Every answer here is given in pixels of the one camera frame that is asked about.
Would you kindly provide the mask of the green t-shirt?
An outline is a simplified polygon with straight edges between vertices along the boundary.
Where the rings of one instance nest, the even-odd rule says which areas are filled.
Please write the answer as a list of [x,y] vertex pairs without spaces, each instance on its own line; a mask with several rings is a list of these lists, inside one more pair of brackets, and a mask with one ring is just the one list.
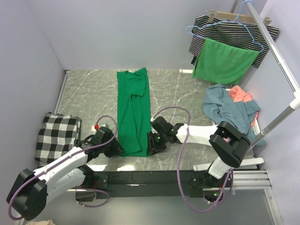
[[146,68],[117,72],[118,141],[123,157],[146,157],[151,131],[150,89]]

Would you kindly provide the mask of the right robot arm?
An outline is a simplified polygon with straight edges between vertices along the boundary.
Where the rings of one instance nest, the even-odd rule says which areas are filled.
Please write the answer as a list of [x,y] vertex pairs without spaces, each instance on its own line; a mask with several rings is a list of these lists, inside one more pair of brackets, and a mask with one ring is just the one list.
[[206,183],[216,187],[222,177],[232,168],[240,167],[250,140],[229,122],[222,121],[214,126],[192,126],[184,123],[172,125],[163,117],[150,120],[151,131],[147,133],[147,154],[166,149],[167,143],[196,143],[211,146],[218,157],[207,170]]

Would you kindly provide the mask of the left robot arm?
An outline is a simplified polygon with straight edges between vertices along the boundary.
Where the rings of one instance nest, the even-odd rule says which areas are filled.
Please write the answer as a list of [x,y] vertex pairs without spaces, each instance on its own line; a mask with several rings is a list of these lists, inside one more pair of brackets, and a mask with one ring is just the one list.
[[108,175],[98,175],[87,163],[100,154],[112,157],[122,152],[115,133],[101,126],[94,135],[75,145],[64,156],[34,171],[21,171],[8,196],[8,215],[12,220],[32,220],[45,206],[69,189],[100,192],[107,197]]

